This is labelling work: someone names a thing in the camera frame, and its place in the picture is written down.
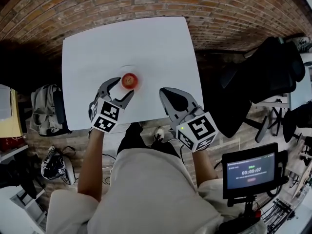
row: white desk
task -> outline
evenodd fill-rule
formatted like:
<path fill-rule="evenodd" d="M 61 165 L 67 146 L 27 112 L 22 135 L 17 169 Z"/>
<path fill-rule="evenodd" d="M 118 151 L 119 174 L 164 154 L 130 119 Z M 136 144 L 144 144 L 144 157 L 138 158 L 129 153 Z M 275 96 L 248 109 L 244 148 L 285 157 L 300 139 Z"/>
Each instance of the white desk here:
<path fill-rule="evenodd" d="M 136 19 L 90 29 L 64 40 L 62 82 L 64 106 L 70 130 L 90 128 L 88 106 L 99 86 L 119 77 L 132 65 L 141 87 L 119 123 L 166 117 L 159 89 L 174 87 L 190 93 L 203 106 L 194 49 L 183 17 Z M 112 98 L 127 91 L 117 85 Z"/>
<path fill-rule="evenodd" d="M 312 61 L 312 54 L 305 53 L 300 54 L 303 60 L 303 63 Z M 303 77 L 301 82 L 297 82 L 295 91 L 288 94 L 288 98 L 283 103 L 270 102 L 270 101 L 262 101 L 255 105 L 257 106 L 266 106 L 266 107 L 282 107 L 289 108 L 290 110 L 294 110 L 301 105 L 306 104 L 308 101 L 312 100 L 312 89 L 311 89 L 311 80 L 310 80 L 310 72 L 309 68 L 306 68 L 306 74 Z"/>

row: screen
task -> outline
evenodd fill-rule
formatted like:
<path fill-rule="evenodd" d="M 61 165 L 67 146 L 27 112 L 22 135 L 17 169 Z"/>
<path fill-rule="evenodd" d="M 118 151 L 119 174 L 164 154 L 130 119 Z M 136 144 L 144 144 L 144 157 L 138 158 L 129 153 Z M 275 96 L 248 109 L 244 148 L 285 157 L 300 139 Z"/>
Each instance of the screen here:
<path fill-rule="evenodd" d="M 274 180 L 274 169 L 274 153 L 228 163 L 228 189 L 237 189 L 270 182 Z"/>

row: forearm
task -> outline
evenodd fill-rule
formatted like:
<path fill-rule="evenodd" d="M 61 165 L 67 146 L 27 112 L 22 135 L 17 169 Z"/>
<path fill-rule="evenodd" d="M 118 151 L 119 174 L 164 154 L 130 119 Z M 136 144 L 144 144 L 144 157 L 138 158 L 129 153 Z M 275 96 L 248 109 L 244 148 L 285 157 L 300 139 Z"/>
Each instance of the forearm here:
<path fill-rule="evenodd" d="M 78 180 L 78 193 L 89 195 L 98 202 L 102 196 L 102 149 L 104 132 L 93 129 Z"/>
<path fill-rule="evenodd" d="M 192 153 L 195 166 L 197 186 L 201 183 L 218 178 L 205 150 Z"/>

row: shoe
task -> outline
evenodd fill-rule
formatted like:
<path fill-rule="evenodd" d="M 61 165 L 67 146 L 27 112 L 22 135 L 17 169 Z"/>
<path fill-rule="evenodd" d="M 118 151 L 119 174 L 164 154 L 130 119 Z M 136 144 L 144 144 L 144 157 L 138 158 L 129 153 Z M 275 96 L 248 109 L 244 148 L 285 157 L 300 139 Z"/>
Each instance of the shoe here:
<path fill-rule="evenodd" d="M 157 127 L 154 131 L 154 139 L 157 142 L 161 142 L 165 137 L 165 130 L 162 127 Z"/>

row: beige t-shirt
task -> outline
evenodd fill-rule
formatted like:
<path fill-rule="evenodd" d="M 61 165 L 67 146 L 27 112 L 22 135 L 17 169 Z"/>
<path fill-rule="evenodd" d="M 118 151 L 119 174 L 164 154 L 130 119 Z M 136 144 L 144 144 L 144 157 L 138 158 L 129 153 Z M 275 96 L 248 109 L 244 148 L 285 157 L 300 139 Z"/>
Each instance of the beige t-shirt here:
<path fill-rule="evenodd" d="M 111 174 L 111 187 L 98 203 L 67 190 L 52 193 L 47 234 L 210 234 L 244 212 L 227 207 L 223 180 L 196 189 L 182 161 L 153 149 L 123 150 Z M 244 233 L 264 234 L 262 221 Z"/>

